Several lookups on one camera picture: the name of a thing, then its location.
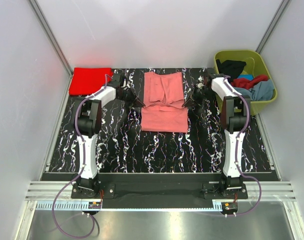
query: black marble surface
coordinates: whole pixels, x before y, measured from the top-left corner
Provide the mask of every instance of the black marble surface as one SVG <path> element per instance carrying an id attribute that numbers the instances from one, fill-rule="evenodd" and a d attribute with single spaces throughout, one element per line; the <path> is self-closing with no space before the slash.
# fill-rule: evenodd
<path id="1" fill-rule="evenodd" d="M 143 100 L 144 73 L 182 72 L 184 95 L 203 76 L 204 68 L 116 69 L 125 72 Z M 74 98 L 69 97 L 57 137 L 49 172 L 73 173 L 79 169 L 76 133 L 70 124 Z M 115 100 L 102 110 L 102 128 L 96 143 L 97 167 L 101 173 L 210 173 L 220 172 L 225 158 L 225 135 L 215 97 L 203 107 L 188 111 L 188 133 L 141 131 L 139 108 L 125 108 Z M 255 117 L 243 143 L 244 172 L 270 172 L 271 167 Z"/>

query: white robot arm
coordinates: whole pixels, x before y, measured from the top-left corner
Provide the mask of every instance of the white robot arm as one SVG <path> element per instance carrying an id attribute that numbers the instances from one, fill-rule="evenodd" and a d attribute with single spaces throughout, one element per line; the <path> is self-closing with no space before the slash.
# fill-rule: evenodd
<path id="1" fill-rule="evenodd" d="M 78 97 L 75 100 L 75 106 L 73 109 L 72 116 L 77 117 L 78 129 L 82 135 L 77 136 L 80 152 L 80 177 L 76 180 L 78 188 L 87 189 L 90 191 L 98 192 L 98 181 L 97 181 L 97 167 L 95 158 L 96 140 L 97 134 L 101 129 L 102 121 L 102 107 L 104 107 L 108 102 L 119 99 L 125 101 L 129 107 L 143 107 L 145 106 L 142 101 L 136 96 L 133 90 L 129 86 L 129 82 L 125 75 L 114 74 L 112 81 L 103 86 L 103 91 L 95 95 L 93 98 L 86 101 L 81 107 L 81 111 L 78 116 L 76 116 L 77 108 L 80 103 L 84 100 L 84 97 Z M 85 144 L 85 164 L 83 165 L 83 147 Z"/>
<path id="2" fill-rule="evenodd" d="M 243 178 L 237 169 L 237 165 L 242 169 L 242 145 L 245 133 L 239 134 L 239 132 L 245 126 L 247 114 L 250 114 L 250 112 L 246 111 L 245 104 L 237 96 L 241 94 L 229 84 L 223 74 L 215 74 L 212 68 L 205 70 L 204 81 L 202 80 L 193 88 L 183 106 L 201 106 L 204 97 L 211 91 L 214 91 L 223 100 L 220 120 L 226 136 L 226 152 L 219 188 L 220 192 L 224 194 L 240 190 L 243 186 Z M 242 97 L 250 109 L 251 100 L 249 96 L 244 95 Z"/>

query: green basket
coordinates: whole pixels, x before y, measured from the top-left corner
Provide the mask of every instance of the green basket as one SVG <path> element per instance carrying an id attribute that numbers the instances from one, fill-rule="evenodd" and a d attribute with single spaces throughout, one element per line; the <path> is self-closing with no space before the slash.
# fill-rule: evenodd
<path id="1" fill-rule="evenodd" d="M 221 63 L 225 60 L 235 60 L 235 61 L 244 61 L 246 62 L 246 66 L 244 67 L 244 71 L 242 74 L 252 74 L 254 77 L 265 74 L 270 79 L 272 79 L 270 73 L 267 70 L 267 67 L 262 59 L 262 57 L 255 51 L 251 50 L 226 50 L 218 52 L 214 57 L 214 69 L 217 73 L 218 68 L 216 64 L 216 60 L 219 59 Z M 260 113 L 268 104 L 275 101 L 277 98 L 277 89 L 275 87 L 273 98 L 269 101 L 252 101 L 251 102 L 251 115 L 254 116 Z M 216 95 L 217 103 L 222 110 L 223 101 L 220 99 L 218 95 Z"/>

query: red cloth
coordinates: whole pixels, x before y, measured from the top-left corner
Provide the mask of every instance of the red cloth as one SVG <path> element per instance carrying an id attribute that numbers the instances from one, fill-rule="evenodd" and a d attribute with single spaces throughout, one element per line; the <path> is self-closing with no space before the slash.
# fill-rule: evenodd
<path id="1" fill-rule="evenodd" d="M 267 81 L 268 79 L 269 79 L 268 76 L 262 74 L 262 75 L 258 75 L 253 80 L 248 80 L 247 78 L 234 79 L 231 85 L 236 88 L 243 88 L 248 90 L 253 88 L 259 82 Z"/>
<path id="2" fill-rule="evenodd" d="M 111 68 L 74 68 L 71 86 L 68 90 L 70 95 L 93 94 L 105 84 L 105 74 L 113 76 Z"/>
<path id="3" fill-rule="evenodd" d="M 142 131 L 187 133 L 187 108 L 184 103 L 182 73 L 144 74 Z"/>

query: blue clothing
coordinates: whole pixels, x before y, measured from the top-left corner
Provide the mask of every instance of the blue clothing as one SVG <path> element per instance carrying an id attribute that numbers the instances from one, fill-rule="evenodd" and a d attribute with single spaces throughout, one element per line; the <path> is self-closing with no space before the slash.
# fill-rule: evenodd
<path id="1" fill-rule="evenodd" d="M 241 74 L 238 76 L 238 79 L 241 79 L 241 78 L 248 79 L 249 81 L 254 79 L 253 75 L 250 75 L 250 74 Z"/>
<path id="2" fill-rule="evenodd" d="M 271 79 L 268 81 L 261 81 L 249 90 L 245 88 L 235 87 L 241 95 L 250 96 L 252 101 L 268 101 L 273 97 L 274 84 Z"/>

